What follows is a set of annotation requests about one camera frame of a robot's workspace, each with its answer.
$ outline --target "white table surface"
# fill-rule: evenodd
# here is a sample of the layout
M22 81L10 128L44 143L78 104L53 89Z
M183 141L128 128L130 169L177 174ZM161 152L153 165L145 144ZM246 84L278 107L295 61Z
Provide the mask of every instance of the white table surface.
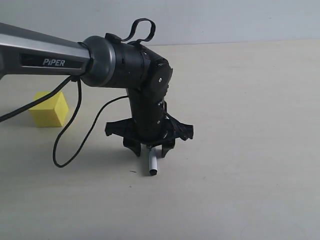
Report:
M101 115L79 156L52 162L59 128L28 112L0 123L1 240L319 240L320 40L152 47L174 68L166 101L194 139L178 140L148 176ZM5 76L0 114L63 77ZM83 87L80 112L58 147L78 148L98 109L123 89ZM71 109L77 86L63 90Z

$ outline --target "piper logo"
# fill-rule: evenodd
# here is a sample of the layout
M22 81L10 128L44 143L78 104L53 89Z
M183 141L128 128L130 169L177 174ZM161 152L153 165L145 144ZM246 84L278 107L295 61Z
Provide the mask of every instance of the piper logo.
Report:
M65 62L66 61L62 60L62 59L45 58L42 65L43 66L63 67Z

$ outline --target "yellow wooden block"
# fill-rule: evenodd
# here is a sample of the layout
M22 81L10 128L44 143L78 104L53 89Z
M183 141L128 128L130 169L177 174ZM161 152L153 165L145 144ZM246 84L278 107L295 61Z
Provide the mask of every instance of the yellow wooden block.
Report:
M37 100L49 92L37 92L33 100ZM39 128L62 127L69 111L64 94L60 91L48 100L29 109L35 125Z

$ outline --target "black strap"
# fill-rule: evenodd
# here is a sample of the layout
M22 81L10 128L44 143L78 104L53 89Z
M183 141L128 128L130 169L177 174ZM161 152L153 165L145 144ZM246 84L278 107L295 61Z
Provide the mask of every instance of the black strap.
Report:
M141 42L149 42L155 35L155 32L156 32L156 24L151 21L150 19L148 18L139 18L137 20L135 20L132 24L132 27L131 27L131 31L130 31L130 34L127 38L125 39L121 39L121 42L127 42L129 41L130 39L133 38L133 36L135 35L136 33L136 29L137 29L137 26L140 22L144 22L144 21L147 21L147 22L150 22L151 23L151 27L150 27L150 33L149 35L145 38L145 39L138 39L136 40L135 42L137 44L141 43Z

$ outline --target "white wall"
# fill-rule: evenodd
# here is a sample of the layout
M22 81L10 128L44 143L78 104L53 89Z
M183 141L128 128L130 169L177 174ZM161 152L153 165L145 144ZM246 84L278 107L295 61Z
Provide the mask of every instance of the white wall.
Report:
M82 41L124 38L147 17L151 45L171 45L320 38L319 10L319 0L2 0L0 22Z

